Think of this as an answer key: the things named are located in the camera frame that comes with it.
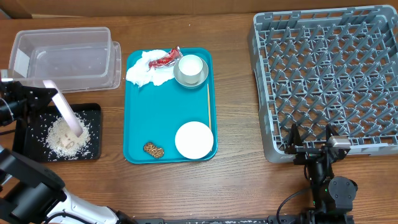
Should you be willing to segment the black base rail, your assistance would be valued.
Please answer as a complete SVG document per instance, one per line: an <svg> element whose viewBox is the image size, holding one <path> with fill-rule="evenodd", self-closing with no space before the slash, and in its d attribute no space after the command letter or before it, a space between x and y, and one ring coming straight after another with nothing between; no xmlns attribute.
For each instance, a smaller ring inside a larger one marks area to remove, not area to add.
<svg viewBox="0 0 398 224"><path fill-rule="evenodd" d="M299 223L295 215L282 215L278 222L276 216L267 218L211 218L211 219L186 219L165 220L163 218L134 218L138 224L294 224Z"/></svg>

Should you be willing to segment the small white plate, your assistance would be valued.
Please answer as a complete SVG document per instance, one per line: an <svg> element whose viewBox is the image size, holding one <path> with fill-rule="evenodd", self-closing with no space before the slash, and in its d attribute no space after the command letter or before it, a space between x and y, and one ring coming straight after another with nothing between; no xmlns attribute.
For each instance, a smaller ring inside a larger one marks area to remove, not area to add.
<svg viewBox="0 0 398 224"><path fill-rule="evenodd" d="M175 147L187 159L201 159L212 151L214 137L211 129L199 121L183 124L176 132Z"/></svg>

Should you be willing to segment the red snack wrapper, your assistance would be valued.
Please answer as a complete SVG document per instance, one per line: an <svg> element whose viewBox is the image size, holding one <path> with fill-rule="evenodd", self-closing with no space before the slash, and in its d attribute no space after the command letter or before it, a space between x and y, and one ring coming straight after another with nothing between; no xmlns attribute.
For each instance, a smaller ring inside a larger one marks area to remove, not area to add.
<svg viewBox="0 0 398 224"><path fill-rule="evenodd" d="M173 65L180 58L183 57L183 54L180 50L180 47L176 47L171 49L168 53L166 53L162 58L153 60L149 62L149 69L158 69L165 68Z"/></svg>

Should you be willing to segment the large white plate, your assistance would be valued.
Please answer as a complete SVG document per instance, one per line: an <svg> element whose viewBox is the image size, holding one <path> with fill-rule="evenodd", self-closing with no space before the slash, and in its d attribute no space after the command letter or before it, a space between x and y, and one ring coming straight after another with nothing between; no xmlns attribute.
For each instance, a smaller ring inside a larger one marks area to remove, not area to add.
<svg viewBox="0 0 398 224"><path fill-rule="evenodd" d="M52 101L68 124L72 133L74 133L76 137L80 137L83 134L83 128L62 92L52 80L44 80L43 84L46 88L53 88L58 91L58 93L52 97Z"/></svg>

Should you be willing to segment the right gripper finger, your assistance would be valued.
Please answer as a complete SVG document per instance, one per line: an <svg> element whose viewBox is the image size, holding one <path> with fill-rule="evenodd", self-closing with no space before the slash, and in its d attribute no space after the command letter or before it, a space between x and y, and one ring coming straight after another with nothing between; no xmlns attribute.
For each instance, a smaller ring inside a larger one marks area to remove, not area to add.
<svg viewBox="0 0 398 224"><path fill-rule="evenodd" d="M336 141L338 140L339 134L334 130L331 124L326 125L325 128L326 133L326 143L328 146L335 146Z"/></svg>
<svg viewBox="0 0 398 224"><path fill-rule="evenodd" d="M302 140L299 134L297 125L294 123L291 126L289 139L287 141L286 149L295 149L296 146L302 146Z"/></svg>

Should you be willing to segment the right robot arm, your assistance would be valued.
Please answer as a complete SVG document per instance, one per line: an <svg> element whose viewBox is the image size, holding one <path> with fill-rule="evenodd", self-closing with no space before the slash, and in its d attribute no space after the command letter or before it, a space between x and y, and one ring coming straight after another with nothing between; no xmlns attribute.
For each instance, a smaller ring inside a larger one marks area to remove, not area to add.
<svg viewBox="0 0 398 224"><path fill-rule="evenodd" d="M332 164L343 160L350 151L351 143L346 136L340 136L331 125L327 125L326 143L320 148L305 147L296 124L289 133L284 149L295 156L293 163L304 166L305 178L310 186L286 198L278 207L276 220L282 222L280 210L290 199L307 191L312 192L313 207L294 218L295 223L353 223L347 213L353 209L353 200L358 191L355 181L335 176Z"/></svg>

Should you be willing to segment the grey dishwasher rack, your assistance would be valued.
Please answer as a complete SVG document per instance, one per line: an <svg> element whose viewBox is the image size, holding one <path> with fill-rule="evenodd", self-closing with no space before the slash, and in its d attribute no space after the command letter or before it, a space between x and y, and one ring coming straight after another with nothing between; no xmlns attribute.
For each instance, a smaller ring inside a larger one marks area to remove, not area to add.
<svg viewBox="0 0 398 224"><path fill-rule="evenodd" d="M390 5L262 12L248 35L264 156L284 152L291 125L320 147L326 126L350 154L397 153L397 11Z"/></svg>

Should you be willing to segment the grey saucer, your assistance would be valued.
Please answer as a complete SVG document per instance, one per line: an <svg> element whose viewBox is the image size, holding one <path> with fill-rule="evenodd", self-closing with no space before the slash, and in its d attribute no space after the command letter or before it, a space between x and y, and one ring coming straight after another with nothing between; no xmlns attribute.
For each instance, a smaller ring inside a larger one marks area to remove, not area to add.
<svg viewBox="0 0 398 224"><path fill-rule="evenodd" d="M200 79L198 82L194 83L194 84L188 84L186 82L184 82L182 80L182 77L180 76L179 72L178 72L178 61L177 63L174 65L174 77L176 79L176 81L181 84L183 87L185 88L189 88L189 89L194 89L194 88L198 88L199 86L201 86L205 80L207 79L207 76L209 74L209 68L207 63L201 58L202 62L203 62L203 70L200 73Z"/></svg>

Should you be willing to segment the black plastic tray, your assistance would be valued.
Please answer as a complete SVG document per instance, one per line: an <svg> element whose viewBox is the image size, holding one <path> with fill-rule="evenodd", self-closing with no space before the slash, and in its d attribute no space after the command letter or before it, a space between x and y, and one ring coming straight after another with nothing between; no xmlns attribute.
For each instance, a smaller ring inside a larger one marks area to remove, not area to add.
<svg viewBox="0 0 398 224"><path fill-rule="evenodd" d="M101 155L102 114L97 103L71 105L83 133L76 136L58 109L49 106L28 126L20 121L12 150L37 162L81 161Z"/></svg>

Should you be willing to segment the white rice pile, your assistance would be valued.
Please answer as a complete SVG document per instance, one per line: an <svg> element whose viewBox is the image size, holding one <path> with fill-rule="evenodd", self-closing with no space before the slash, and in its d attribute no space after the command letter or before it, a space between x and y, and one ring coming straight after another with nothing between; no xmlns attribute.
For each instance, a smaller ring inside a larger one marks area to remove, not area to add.
<svg viewBox="0 0 398 224"><path fill-rule="evenodd" d="M98 153L99 122L96 112L77 112L83 134L76 137L64 118L57 113L45 113L29 128L28 137L33 156L39 161L73 161L92 159Z"/></svg>

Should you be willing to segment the brown cookie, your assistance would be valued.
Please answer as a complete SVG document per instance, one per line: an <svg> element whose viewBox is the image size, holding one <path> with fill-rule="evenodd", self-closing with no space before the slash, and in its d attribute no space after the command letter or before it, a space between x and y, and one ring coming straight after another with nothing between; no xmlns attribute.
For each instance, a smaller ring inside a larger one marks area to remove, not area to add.
<svg viewBox="0 0 398 224"><path fill-rule="evenodd" d="M143 150L155 159L160 159L165 154L164 150L161 147L157 147L152 142L146 143L143 147Z"/></svg>

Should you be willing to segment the white napkin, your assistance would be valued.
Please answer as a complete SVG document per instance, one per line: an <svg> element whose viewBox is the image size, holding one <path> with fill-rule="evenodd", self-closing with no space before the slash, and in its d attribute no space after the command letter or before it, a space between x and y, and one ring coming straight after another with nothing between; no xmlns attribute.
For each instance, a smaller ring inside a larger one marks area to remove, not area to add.
<svg viewBox="0 0 398 224"><path fill-rule="evenodd" d="M166 55L164 50L150 50L139 54L139 59L128 69L126 80L139 88L152 82L154 86L174 79L174 66L166 68L149 68L149 62Z"/></svg>

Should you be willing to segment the teal serving tray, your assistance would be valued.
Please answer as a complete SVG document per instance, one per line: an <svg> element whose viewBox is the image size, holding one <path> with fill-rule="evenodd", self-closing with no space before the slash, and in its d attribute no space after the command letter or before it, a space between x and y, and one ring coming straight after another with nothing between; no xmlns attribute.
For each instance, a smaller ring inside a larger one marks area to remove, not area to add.
<svg viewBox="0 0 398 224"><path fill-rule="evenodd" d="M209 74L198 88L188 89L171 79L160 86L148 83L138 87L126 82L124 104L123 154L133 164L186 162L175 147L175 134L189 121L208 126L207 89L210 87L211 131L218 137L212 56L204 48L182 48L184 55L197 55L208 65ZM143 150L146 143L161 147L165 154L155 159Z"/></svg>

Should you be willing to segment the clear plastic bin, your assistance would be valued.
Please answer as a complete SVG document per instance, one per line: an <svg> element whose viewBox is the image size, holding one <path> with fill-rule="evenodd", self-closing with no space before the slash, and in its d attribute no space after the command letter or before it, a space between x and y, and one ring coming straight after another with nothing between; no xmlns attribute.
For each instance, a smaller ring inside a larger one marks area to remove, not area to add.
<svg viewBox="0 0 398 224"><path fill-rule="evenodd" d="M1 80L39 88L51 80L71 93L116 89L121 72L121 46L107 27L22 30Z"/></svg>

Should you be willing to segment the white cup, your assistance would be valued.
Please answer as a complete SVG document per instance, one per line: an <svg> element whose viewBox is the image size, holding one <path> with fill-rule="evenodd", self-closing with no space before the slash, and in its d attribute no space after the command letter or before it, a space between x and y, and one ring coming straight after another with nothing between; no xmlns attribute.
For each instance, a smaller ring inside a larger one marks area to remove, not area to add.
<svg viewBox="0 0 398 224"><path fill-rule="evenodd" d="M199 56L186 55L178 61L178 72L182 80L188 84L198 82L202 70L203 62Z"/></svg>

